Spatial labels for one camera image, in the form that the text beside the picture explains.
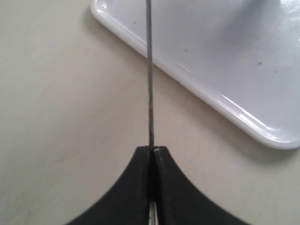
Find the beige table surface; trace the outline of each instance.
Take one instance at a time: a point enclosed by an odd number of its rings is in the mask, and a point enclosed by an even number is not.
[[[146,60],[88,0],[0,2],[0,225],[61,225],[147,144]],[[155,69],[156,144],[254,225],[300,224],[300,154],[255,142]]]

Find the table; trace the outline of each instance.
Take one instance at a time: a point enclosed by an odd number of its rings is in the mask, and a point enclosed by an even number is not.
[[[146,60],[85,0],[3,0],[0,27],[0,224],[62,225],[147,144]],[[210,199],[299,223],[298,151],[262,146],[157,68],[154,113],[156,144]]]

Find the metal blade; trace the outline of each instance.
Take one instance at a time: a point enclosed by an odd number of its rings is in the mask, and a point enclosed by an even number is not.
[[[148,59],[148,93],[149,93],[149,147],[154,150],[154,121],[153,121],[153,64],[152,64],[152,21],[151,0],[146,0],[146,23],[147,23],[147,59]]]

